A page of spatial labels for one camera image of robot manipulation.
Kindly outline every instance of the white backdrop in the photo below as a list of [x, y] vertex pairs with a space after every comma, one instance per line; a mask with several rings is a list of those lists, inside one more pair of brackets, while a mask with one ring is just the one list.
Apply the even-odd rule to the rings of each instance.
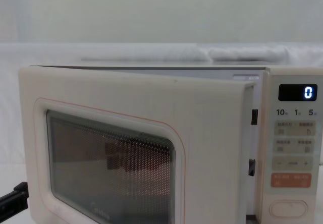
[[15, 0], [22, 41], [322, 42], [323, 0]]

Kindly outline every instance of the button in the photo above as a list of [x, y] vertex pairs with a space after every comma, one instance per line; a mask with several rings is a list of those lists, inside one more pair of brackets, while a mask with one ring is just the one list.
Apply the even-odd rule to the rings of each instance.
[[313, 157], [276, 156], [273, 157], [272, 169], [275, 171], [311, 171]]
[[273, 152], [275, 153], [313, 153], [313, 138], [276, 138]]
[[315, 121], [276, 121], [276, 136], [315, 136]]
[[273, 188], [309, 188], [312, 174], [272, 173], [271, 187]]
[[300, 218], [308, 211], [307, 204], [302, 200], [279, 200], [270, 206], [270, 214], [274, 217]]

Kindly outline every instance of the door release button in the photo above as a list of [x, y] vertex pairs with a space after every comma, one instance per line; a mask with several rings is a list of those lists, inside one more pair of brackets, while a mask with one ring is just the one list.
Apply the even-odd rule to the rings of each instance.
[[278, 200], [270, 206], [270, 213], [274, 217], [300, 218], [307, 213], [307, 204], [302, 200]]

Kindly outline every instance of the control panel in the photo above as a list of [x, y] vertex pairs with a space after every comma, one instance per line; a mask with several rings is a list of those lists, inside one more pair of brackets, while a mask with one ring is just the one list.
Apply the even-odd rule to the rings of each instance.
[[261, 224], [313, 223], [322, 141], [322, 78], [271, 77]]

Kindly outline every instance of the digital display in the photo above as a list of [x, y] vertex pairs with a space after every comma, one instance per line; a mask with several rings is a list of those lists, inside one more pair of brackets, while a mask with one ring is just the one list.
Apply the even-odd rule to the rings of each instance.
[[280, 101], [315, 101], [317, 84], [281, 84], [278, 100]]

